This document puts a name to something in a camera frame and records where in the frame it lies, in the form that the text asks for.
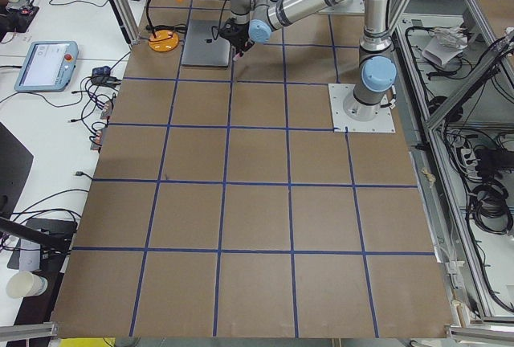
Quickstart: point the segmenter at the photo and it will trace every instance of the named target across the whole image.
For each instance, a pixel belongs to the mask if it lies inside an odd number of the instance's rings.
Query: tablet
[[[33,42],[14,90],[61,92],[70,83],[79,47],[72,41]]]

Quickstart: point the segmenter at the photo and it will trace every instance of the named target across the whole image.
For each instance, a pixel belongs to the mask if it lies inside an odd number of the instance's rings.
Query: desk
[[[49,0],[37,0],[41,9],[26,34],[18,34],[12,42],[0,45],[0,65],[21,65],[33,41],[75,40],[79,45],[79,58],[70,84],[63,92],[45,95],[54,104],[69,104],[80,98],[71,94],[79,90],[80,81],[91,75],[98,66],[112,66],[129,51],[109,4],[96,8],[87,4],[49,6]],[[103,3],[105,0],[87,0]],[[143,13],[144,1],[130,2],[134,17]],[[125,58],[116,66],[113,75],[122,78]],[[0,99],[14,92],[18,70],[0,71]],[[98,153],[89,149],[89,132],[80,123],[67,121],[80,115],[87,102],[67,108],[53,108],[41,98],[20,94],[0,104],[0,121],[31,151],[34,163],[25,189],[18,201],[17,210],[22,210],[47,195],[71,188],[88,189],[89,179],[76,177],[75,171],[93,174]],[[91,117],[98,120],[99,113]],[[85,193],[63,194],[49,200],[39,208],[67,207],[82,212]],[[53,214],[52,218],[61,218]],[[15,271],[6,268],[9,252],[0,253],[0,325],[12,325],[21,300],[6,296],[5,286]]]

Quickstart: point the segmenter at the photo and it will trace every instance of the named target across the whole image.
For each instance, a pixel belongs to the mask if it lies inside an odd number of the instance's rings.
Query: white cup
[[[10,278],[7,283],[7,295],[13,299],[41,295],[47,290],[48,281],[29,271],[21,271]]]

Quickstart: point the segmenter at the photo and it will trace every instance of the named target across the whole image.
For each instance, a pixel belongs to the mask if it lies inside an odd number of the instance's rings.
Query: brown cardboard sheet
[[[155,5],[164,24],[219,8]],[[355,82],[361,25],[315,15],[228,70],[182,67],[182,46],[133,48],[52,317],[60,337],[444,334],[398,116],[395,134],[331,131],[326,84]]]

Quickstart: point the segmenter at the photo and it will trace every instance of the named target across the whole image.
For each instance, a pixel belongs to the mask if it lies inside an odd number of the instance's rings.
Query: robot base
[[[329,84],[330,107],[332,109],[332,122],[334,132],[352,133],[396,133],[390,108],[381,108],[377,116],[369,122],[354,120],[344,107],[348,94],[353,93],[354,84]]]

